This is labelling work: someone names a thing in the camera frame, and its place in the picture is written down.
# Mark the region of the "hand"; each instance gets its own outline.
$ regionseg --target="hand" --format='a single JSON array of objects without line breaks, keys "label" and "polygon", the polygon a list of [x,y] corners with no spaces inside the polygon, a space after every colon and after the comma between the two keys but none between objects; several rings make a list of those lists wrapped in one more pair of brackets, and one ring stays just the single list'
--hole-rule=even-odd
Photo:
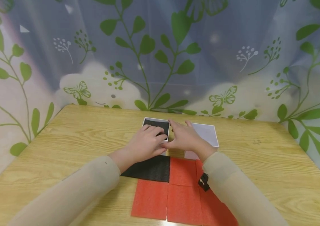
[{"label": "hand", "polygon": [[165,133],[164,129],[157,126],[144,125],[124,149],[131,153],[135,162],[142,162],[161,155],[166,151],[166,148],[159,147],[159,144],[167,138],[167,135],[158,135],[159,133]]},{"label": "hand", "polygon": [[172,119],[169,119],[169,122],[174,131],[175,138],[171,142],[162,143],[161,147],[193,151],[202,162],[216,151],[216,148],[212,147],[210,143],[196,133],[190,121],[185,121],[186,125],[182,125]]},{"label": "hand", "polygon": [[157,126],[144,125],[124,148],[108,156],[123,173],[136,162],[148,160],[166,151],[166,148],[160,147],[159,144],[167,136],[165,134],[158,135],[159,133],[164,133],[164,129]]}]

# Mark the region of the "finger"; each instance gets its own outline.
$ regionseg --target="finger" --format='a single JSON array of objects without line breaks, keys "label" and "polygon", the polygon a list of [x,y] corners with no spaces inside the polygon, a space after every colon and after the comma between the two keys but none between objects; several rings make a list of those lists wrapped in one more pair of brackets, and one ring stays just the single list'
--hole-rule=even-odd
[{"label": "finger", "polygon": [[166,149],[173,149],[173,148],[176,148],[176,142],[173,140],[173,141],[168,142],[168,143],[162,143],[162,144],[160,144],[160,146],[162,148],[166,148]]},{"label": "finger", "polygon": [[167,138],[166,134],[161,134],[161,135],[156,136],[156,140],[157,140],[158,143],[162,142],[166,138]]},{"label": "finger", "polygon": [[144,125],[140,130],[141,131],[145,131],[145,130],[147,130],[149,127],[150,127],[151,125]]},{"label": "finger", "polygon": [[158,156],[161,155],[162,153],[166,152],[166,148],[159,148],[157,150],[154,151],[154,156]]},{"label": "finger", "polygon": [[192,127],[193,125],[191,124],[191,121],[185,120],[185,123],[188,125],[188,127]]},{"label": "finger", "polygon": [[170,126],[171,126],[173,129],[176,129],[176,128],[178,128],[178,127],[180,126],[177,122],[175,122],[175,121],[172,120],[172,119],[169,119],[169,122],[170,122]]},{"label": "finger", "polygon": [[153,131],[157,126],[150,126],[146,131],[151,132]]},{"label": "finger", "polygon": [[153,130],[151,130],[151,134],[154,136],[158,135],[159,133],[165,133],[164,129],[156,126]]}]

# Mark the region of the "person's left hand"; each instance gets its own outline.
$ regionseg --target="person's left hand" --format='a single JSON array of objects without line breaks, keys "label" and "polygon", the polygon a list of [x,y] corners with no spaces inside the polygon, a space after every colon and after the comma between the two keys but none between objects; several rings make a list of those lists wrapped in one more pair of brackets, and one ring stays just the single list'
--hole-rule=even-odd
[{"label": "person's left hand", "polygon": [[108,156],[123,173],[136,162],[148,160],[166,151],[166,148],[162,148],[159,145],[167,136],[166,134],[158,135],[159,133],[164,133],[164,129],[157,126],[144,125],[124,148]]}]

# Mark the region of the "card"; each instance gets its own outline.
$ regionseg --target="card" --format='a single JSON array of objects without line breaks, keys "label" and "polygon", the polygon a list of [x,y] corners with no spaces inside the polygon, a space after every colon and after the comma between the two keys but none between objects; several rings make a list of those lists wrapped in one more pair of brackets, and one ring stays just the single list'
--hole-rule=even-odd
[{"label": "card", "polygon": [[[199,123],[191,123],[195,131],[199,134],[201,138],[206,140],[210,145],[215,148],[219,147],[218,138],[216,136],[215,126]],[[186,159],[199,159],[199,157],[191,151],[185,151]]]}]

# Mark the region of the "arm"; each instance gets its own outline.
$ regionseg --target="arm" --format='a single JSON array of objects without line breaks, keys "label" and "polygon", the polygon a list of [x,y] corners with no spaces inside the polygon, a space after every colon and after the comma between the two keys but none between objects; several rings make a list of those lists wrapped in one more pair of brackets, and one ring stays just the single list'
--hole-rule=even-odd
[{"label": "arm", "polygon": [[285,226],[286,220],[252,181],[224,154],[213,153],[203,164],[208,184],[239,225]]},{"label": "arm", "polygon": [[169,119],[175,134],[165,148],[178,148],[195,152],[203,162],[203,170],[209,175],[208,184],[240,225],[284,226],[288,225],[277,209],[267,200],[250,179],[224,154],[217,152],[193,129]]},{"label": "arm", "polygon": [[98,157],[30,202],[8,226],[68,226],[96,198],[114,189],[119,176],[136,162],[166,151],[158,145],[167,137],[164,129],[145,125],[123,149]]}]

